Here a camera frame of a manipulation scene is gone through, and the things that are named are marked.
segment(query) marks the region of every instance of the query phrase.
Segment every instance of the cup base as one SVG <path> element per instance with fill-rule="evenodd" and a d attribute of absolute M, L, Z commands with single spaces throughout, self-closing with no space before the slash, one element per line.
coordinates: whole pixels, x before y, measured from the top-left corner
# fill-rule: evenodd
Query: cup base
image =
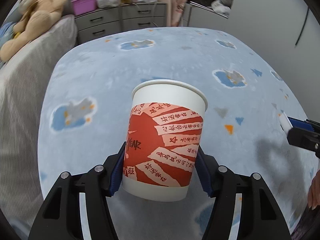
<path fill-rule="evenodd" d="M 184 199 L 187 196 L 189 186 L 185 187 L 165 187 L 143 183 L 127 176 L 122 176 L 122 187 L 126 192 L 140 198 L 173 202 Z"/>

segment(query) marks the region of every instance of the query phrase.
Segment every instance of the orange triangle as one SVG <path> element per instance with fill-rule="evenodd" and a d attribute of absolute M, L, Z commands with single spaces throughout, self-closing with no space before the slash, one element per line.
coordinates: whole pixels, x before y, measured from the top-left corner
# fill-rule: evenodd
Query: orange triangle
<path fill-rule="evenodd" d="M 229 134 L 233 134 L 233 125 L 226 124 L 224 127 L 227 129 Z"/>

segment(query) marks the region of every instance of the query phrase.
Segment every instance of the cup rim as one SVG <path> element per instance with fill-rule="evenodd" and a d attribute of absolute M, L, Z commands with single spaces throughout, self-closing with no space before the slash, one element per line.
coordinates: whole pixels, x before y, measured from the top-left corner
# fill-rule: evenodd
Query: cup rim
<path fill-rule="evenodd" d="M 175 85 L 175 86 L 180 86 L 180 87 L 187 88 L 187 89 L 197 93 L 204 101 L 205 110 L 207 111 L 207 109 L 208 109 L 208 100 L 205 97 L 204 93 L 202 93 L 198 88 L 196 88 L 194 86 L 191 86 L 191 85 L 189 85 L 189 84 L 187 84 L 185 82 L 181 82 L 181 81 L 177 81 L 177 80 L 171 80 L 171 79 L 154 79 L 154 80 L 145 81 L 145 82 L 139 84 L 132 91 L 132 99 L 133 99 L 135 93 L 139 89 L 141 89 L 143 87 L 146 87 L 146 86 L 149 86 L 149 85 L 155 85 L 155 84 L 169 84 L 169 85 Z"/>

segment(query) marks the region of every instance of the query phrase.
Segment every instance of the red and white paper cup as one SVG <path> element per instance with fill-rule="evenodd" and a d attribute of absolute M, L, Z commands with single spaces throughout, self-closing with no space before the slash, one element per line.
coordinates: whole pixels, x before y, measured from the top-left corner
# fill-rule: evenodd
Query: red and white paper cup
<path fill-rule="evenodd" d="M 200 143 L 205 95 L 174 80 L 151 80 L 132 92 L 122 187 L 149 200 L 187 195 Z"/>

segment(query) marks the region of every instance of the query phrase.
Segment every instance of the striped beige fabric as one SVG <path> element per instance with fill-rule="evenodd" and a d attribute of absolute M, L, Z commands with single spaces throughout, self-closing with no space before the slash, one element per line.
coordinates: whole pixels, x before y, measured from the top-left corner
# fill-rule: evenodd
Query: striped beige fabric
<path fill-rule="evenodd" d="M 74 16 L 23 47 L 0 69 L 0 207 L 29 225 L 40 208 L 37 139 L 45 91 L 57 61 L 76 42 Z"/>

